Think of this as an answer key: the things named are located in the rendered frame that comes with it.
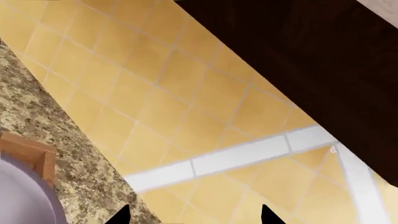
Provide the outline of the grey round bowl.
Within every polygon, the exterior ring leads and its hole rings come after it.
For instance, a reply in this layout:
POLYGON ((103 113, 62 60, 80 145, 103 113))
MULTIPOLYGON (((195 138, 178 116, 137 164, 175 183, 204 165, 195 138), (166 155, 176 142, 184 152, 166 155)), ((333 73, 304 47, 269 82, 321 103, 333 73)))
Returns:
POLYGON ((3 152, 0 224, 67 224, 55 191, 35 171, 3 152))

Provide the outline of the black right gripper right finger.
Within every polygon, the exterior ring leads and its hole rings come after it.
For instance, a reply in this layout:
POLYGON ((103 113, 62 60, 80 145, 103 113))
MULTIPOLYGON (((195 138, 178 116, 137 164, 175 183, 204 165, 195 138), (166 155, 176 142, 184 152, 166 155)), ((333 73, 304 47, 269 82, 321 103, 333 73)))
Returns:
POLYGON ((261 222, 262 224, 283 224, 283 220, 267 205, 262 205, 261 222))

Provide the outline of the wooden tray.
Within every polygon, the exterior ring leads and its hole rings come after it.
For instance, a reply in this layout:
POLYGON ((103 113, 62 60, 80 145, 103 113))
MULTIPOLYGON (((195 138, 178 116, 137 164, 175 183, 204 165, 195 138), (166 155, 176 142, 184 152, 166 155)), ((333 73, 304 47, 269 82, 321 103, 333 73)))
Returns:
POLYGON ((0 152, 22 162, 54 188, 57 149, 16 134, 0 134, 0 152))

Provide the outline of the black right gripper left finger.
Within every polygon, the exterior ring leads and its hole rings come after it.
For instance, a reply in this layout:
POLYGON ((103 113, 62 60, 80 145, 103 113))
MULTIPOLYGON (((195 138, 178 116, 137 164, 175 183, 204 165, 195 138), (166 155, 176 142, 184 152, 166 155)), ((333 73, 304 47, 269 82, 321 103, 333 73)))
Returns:
POLYGON ((109 224, 129 224, 130 220, 130 208, 129 205, 125 205, 109 219, 109 224))

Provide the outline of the dark brown wall cabinet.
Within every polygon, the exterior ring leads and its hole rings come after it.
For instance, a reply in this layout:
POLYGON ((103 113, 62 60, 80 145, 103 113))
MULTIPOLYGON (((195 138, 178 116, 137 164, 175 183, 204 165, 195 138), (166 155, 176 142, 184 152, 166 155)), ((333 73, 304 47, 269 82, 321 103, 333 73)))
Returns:
POLYGON ((358 0, 176 3, 398 187, 398 27, 358 0))

